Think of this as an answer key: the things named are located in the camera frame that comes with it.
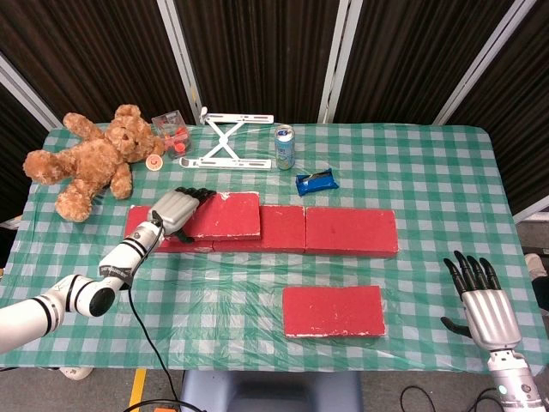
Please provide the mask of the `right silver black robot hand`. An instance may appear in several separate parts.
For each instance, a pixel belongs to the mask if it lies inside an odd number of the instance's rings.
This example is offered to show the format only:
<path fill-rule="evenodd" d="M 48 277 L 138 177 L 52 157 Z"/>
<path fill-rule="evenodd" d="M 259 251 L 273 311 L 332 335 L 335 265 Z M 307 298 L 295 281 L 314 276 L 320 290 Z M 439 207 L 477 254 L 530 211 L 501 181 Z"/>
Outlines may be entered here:
<path fill-rule="evenodd" d="M 447 317 L 441 322 L 451 332 L 473 339 L 475 344 L 494 352 L 512 350 L 522 340 L 515 311 L 491 263 L 485 258 L 454 252 L 456 261 L 443 260 L 463 304 L 467 324 Z"/>

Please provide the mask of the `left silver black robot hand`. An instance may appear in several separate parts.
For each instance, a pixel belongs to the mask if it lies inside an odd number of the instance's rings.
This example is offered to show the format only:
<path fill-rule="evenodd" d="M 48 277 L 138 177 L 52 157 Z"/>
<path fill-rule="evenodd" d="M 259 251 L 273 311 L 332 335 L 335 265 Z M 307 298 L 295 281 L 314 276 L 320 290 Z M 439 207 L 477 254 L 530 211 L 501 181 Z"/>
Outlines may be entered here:
<path fill-rule="evenodd" d="M 178 187 L 165 193 L 154 204 L 148 212 L 148 219 L 161 227 L 162 239 L 175 237 L 184 244 L 193 243 L 194 239 L 184 232 L 184 225 L 199 206 L 215 194 L 216 191 L 207 188 Z"/>

